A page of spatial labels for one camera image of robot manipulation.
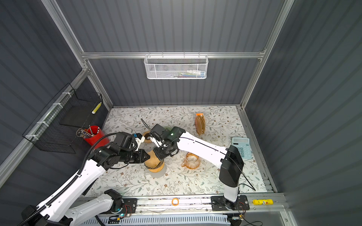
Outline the clear grey glass dripper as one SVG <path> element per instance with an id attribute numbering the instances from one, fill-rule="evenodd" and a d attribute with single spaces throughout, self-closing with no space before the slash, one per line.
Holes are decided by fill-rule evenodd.
<path id="1" fill-rule="evenodd" d="M 159 159 L 149 159 L 147 160 L 144 165 L 146 166 L 147 169 L 149 170 L 156 170 L 158 168 L 162 168 L 164 165 L 164 160 L 159 160 Z"/>

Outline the orange coffee filter box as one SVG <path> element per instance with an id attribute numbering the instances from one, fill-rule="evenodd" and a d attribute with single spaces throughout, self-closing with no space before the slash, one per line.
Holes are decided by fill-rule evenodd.
<path id="1" fill-rule="evenodd" d="M 199 113 L 199 114 L 196 114 L 196 118 L 198 119 L 204 119 L 204 114 L 203 113 Z"/>

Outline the orange glass pitcher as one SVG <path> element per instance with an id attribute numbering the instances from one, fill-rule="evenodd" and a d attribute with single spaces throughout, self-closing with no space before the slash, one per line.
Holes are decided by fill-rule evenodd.
<path id="1" fill-rule="evenodd" d="M 200 166 L 200 157 L 188 152 L 181 164 L 182 167 L 186 167 L 189 169 L 196 169 Z"/>

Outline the single brown paper filter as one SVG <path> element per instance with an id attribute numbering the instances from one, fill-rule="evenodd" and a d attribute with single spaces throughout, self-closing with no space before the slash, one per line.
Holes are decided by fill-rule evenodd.
<path id="1" fill-rule="evenodd" d="M 147 152 L 147 154 L 150 156 L 150 158 L 144 163 L 144 165 L 148 169 L 154 170 L 154 169 L 162 168 L 164 166 L 164 161 L 159 160 L 153 150 Z"/>

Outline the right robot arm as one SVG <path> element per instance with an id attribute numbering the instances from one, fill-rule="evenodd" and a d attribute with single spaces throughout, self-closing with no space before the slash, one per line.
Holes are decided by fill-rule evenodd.
<path id="1" fill-rule="evenodd" d="M 150 130 L 150 140 L 156 145 L 154 153 L 159 160 L 174 156 L 178 151 L 186 151 L 212 163 L 220 170 L 219 180 L 224 184 L 225 200 L 232 204 L 237 202 L 244 161 L 235 146 L 213 145 L 182 128 L 168 130 L 159 124 Z"/>

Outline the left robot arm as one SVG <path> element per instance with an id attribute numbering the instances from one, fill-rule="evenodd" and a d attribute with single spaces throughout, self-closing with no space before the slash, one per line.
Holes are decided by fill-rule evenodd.
<path id="1" fill-rule="evenodd" d="M 139 146 L 145 138 L 141 134 L 114 133 L 115 139 L 104 146 L 96 142 L 88 150 L 80 169 L 56 192 L 37 206 L 30 205 L 22 212 L 21 226 L 78 226 L 104 212 L 122 215 L 132 212 L 120 193 L 113 189 L 88 203 L 72 207 L 80 195 L 107 170 L 119 162 L 144 163 L 150 156 Z"/>

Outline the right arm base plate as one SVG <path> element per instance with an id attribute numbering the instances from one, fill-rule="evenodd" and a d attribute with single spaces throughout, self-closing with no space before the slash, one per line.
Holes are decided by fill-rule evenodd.
<path id="1" fill-rule="evenodd" d="M 249 202 L 245 195 L 238 195 L 235 202 L 231 202 L 223 196 L 211 196 L 210 199 L 213 211 L 250 210 Z"/>

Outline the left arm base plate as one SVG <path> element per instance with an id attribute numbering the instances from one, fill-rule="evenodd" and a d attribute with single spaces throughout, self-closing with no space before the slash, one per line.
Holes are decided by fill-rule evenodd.
<path id="1" fill-rule="evenodd" d="M 114 214 L 131 214 L 135 213 L 138 199 L 123 198 L 114 201 L 110 211 Z"/>

